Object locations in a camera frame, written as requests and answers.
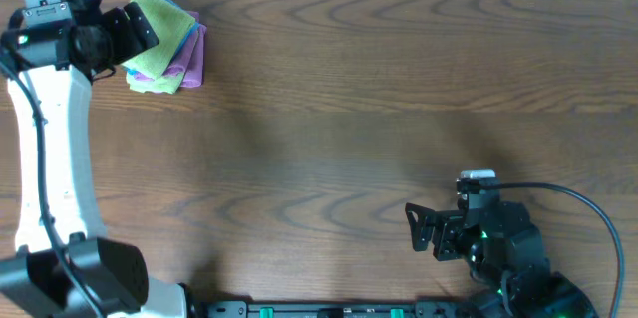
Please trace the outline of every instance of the tabletop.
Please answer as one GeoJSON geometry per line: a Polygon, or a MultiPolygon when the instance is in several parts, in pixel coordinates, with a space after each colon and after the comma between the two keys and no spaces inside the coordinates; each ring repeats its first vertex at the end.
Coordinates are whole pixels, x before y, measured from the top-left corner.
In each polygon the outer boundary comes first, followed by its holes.
{"type": "MultiPolygon", "coordinates": [[[[129,0],[104,0],[108,10],[129,0]]],[[[592,197],[627,256],[638,315],[637,0],[174,0],[208,26],[204,84],[96,82],[95,191],[110,237],[203,300],[411,301],[481,290],[462,261],[412,250],[406,202],[454,209],[455,178],[492,168],[592,197]]],[[[22,0],[0,0],[5,25],[22,0]]],[[[20,173],[0,86],[0,256],[20,173]]],[[[565,195],[507,191],[552,268],[607,316],[616,257],[565,195]]],[[[1,316],[22,316],[4,297],[1,316]]]]}

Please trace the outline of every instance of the wooden table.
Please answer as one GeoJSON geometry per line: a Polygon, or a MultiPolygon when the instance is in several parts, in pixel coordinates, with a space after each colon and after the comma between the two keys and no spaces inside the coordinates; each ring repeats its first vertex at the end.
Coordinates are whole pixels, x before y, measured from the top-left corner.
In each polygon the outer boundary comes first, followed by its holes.
{"type": "MultiPolygon", "coordinates": [[[[128,0],[104,0],[103,8],[128,0]]],[[[490,167],[590,195],[627,255],[638,315],[637,0],[175,0],[208,26],[205,84],[175,96],[97,82],[95,189],[113,239],[202,299],[413,300],[480,290],[412,251],[403,206],[455,206],[490,167]]],[[[0,0],[5,24],[22,0],[0,0]]],[[[0,255],[20,199],[0,86],[0,255]]],[[[508,191],[553,268],[607,315],[609,234],[574,199],[508,191]]],[[[6,300],[0,315],[21,315],[6,300]]]]}

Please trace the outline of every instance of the cable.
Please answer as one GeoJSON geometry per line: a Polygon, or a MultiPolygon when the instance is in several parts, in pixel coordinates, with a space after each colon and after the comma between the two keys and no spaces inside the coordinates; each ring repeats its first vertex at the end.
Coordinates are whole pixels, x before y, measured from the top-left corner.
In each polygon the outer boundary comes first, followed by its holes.
{"type": "Polygon", "coordinates": [[[89,293],[87,284],[73,271],[71,264],[69,264],[69,262],[67,261],[64,249],[58,243],[56,232],[54,231],[52,225],[53,217],[51,216],[51,212],[49,211],[46,189],[44,119],[42,117],[42,113],[40,112],[38,104],[33,98],[33,95],[31,95],[31,92],[29,92],[29,89],[27,89],[18,75],[13,70],[11,70],[9,66],[2,60],[0,60],[0,70],[6,73],[9,79],[13,80],[20,87],[20,90],[22,90],[22,93],[24,93],[24,96],[27,98],[27,101],[31,106],[31,110],[33,111],[33,121],[36,127],[36,145],[38,147],[38,200],[40,203],[40,220],[42,222],[42,225],[44,226],[45,231],[47,232],[49,241],[51,242],[51,248],[54,251],[56,258],[60,262],[62,270],[67,275],[73,286],[78,289],[80,295],[89,304],[91,309],[95,312],[96,316],[98,316],[98,318],[106,318],[106,315],[100,308],[100,305],[89,293]]]}
{"type": "Polygon", "coordinates": [[[594,203],[591,199],[585,197],[584,195],[571,190],[569,188],[559,186],[557,184],[551,183],[538,183],[538,182],[522,182],[522,183],[503,183],[494,186],[482,186],[481,189],[484,190],[494,190],[494,189],[507,189],[507,188],[544,188],[553,190],[556,192],[561,192],[568,194],[579,201],[585,203],[589,208],[591,208],[594,212],[600,216],[600,218],[605,222],[609,233],[611,234],[611,238],[613,239],[614,246],[616,247],[616,258],[618,260],[618,277],[616,278],[616,288],[614,291],[614,299],[611,304],[611,308],[609,310],[609,316],[611,318],[615,318],[618,313],[618,308],[620,307],[620,300],[622,297],[622,285],[625,280],[625,255],[622,250],[622,243],[620,242],[620,235],[614,227],[614,224],[611,222],[609,216],[600,208],[596,203],[594,203]]]}

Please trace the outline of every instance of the stack of cloths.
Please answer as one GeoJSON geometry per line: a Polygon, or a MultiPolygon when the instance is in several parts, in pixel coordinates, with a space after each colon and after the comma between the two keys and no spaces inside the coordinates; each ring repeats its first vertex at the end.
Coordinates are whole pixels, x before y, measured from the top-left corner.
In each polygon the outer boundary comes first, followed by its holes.
{"type": "Polygon", "coordinates": [[[206,27],[199,23],[199,13],[186,12],[170,0],[131,1],[140,5],[159,44],[123,63],[129,88],[174,94],[179,87],[200,86],[206,27]]]}

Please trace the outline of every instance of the purple cloth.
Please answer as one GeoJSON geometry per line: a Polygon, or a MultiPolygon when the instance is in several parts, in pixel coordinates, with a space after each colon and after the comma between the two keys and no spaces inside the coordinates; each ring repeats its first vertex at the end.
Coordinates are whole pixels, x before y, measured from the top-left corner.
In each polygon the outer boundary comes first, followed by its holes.
{"type": "MultiPolygon", "coordinates": [[[[199,13],[197,12],[188,12],[190,16],[195,18],[196,22],[199,22],[199,13]]],[[[197,42],[197,35],[192,32],[188,39],[186,39],[184,45],[181,47],[181,50],[177,52],[177,54],[172,58],[170,64],[163,72],[163,76],[175,76],[177,74],[183,73],[188,68],[188,63],[190,63],[190,57],[192,56],[193,50],[195,48],[195,44],[197,42]]],[[[142,73],[135,73],[133,77],[139,81],[152,81],[153,78],[149,78],[142,73]]]]}
{"type": "Polygon", "coordinates": [[[201,86],[203,81],[203,47],[206,30],[206,26],[202,24],[200,24],[199,28],[197,28],[199,36],[197,37],[195,50],[190,57],[190,63],[188,63],[186,74],[183,76],[183,81],[181,82],[181,86],[183,88],[197,88],[201,86]]]}

